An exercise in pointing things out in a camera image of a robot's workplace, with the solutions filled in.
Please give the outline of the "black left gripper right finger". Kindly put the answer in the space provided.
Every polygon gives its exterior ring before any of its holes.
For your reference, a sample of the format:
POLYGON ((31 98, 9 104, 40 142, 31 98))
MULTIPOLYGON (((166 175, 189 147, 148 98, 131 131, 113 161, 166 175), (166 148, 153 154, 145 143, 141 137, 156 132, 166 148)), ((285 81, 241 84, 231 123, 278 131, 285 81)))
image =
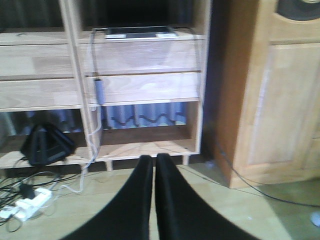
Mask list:
POLYGON ((207 204, 167 153, 156 157, 155 210, 161 240, 256 239, 207 204))

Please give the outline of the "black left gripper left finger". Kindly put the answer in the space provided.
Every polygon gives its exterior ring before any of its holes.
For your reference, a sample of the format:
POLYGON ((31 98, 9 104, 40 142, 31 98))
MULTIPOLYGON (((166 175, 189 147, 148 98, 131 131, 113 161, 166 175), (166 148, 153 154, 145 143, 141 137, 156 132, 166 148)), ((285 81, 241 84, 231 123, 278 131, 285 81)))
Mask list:
POLYGON ((114 198, 64 240, 148 240, 153 186, 153 161, 141 155, 137 166, 114 198))

